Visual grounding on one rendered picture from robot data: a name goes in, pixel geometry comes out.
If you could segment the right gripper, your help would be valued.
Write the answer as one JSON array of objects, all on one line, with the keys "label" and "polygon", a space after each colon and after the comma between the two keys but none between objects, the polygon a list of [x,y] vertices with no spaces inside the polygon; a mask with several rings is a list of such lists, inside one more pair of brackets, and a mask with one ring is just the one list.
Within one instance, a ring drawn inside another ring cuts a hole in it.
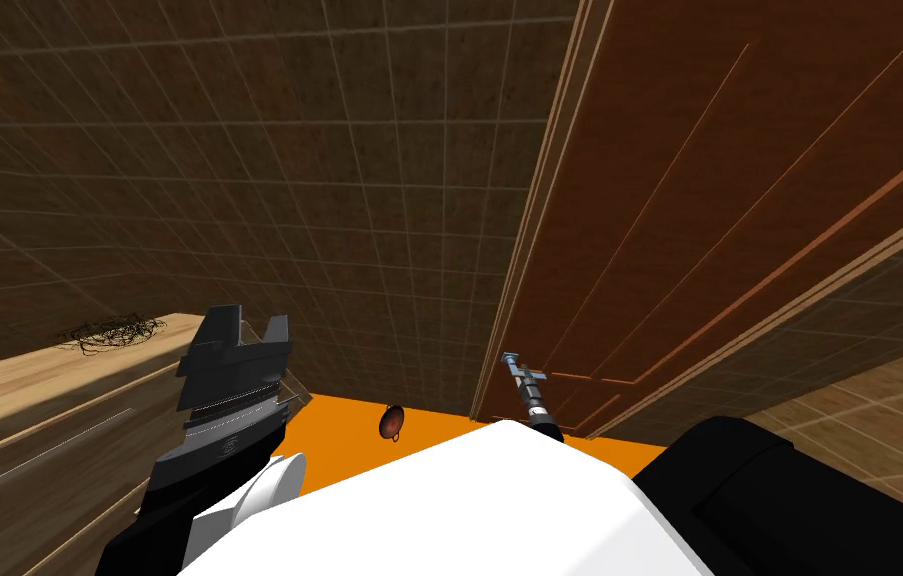
[{"label": "right gripper", "polygon": [[532,371],[526,365],[520,364],[518,355],[514,353],[504,353],[501,362],[507,366],[519,394],[539,394],[539,384],[547,379],[545,373]]}]

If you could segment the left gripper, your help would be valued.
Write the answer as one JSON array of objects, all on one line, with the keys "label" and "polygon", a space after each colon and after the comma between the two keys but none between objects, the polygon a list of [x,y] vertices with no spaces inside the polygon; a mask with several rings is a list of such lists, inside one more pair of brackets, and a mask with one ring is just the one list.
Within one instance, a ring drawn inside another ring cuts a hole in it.
[{"label": "left gripper", "polygon": [[287,315],[269,319],[260,341],[241,345],[242,307],[209,307],[178,364],[184,380],[177,409],[201,409],[280,381],[292,351]]}]

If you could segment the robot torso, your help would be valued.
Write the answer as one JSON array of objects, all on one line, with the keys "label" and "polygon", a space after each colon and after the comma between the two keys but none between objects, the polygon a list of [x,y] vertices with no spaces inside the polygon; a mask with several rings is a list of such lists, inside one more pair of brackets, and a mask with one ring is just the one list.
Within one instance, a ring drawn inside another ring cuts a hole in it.
[{"label": "robot torso", "polygon": [[501,421],[243,519],[178,576],[715,576],[610,464]]}]

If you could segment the brown wooden door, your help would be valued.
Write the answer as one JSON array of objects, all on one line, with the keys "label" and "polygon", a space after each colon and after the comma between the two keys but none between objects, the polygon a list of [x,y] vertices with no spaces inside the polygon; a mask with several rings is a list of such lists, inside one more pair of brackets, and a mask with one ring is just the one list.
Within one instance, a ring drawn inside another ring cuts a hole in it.
[{"label": "brown wooden door", "polygon": [[470,415],[637,412],[903,245],[903,0],[580,0]]}]

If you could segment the light wooden cabinet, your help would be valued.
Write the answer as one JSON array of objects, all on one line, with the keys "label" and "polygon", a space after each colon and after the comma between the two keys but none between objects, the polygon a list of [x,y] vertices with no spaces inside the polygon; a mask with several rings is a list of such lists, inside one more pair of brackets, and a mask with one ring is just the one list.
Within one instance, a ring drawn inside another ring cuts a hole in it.
[{"label": "light wooden cabinet", "polygon": [[148,340],[98,353],[70,337],[0,361],[0,576],[95,576],[184,441],[176,371],[204,316],[144,322]]}]

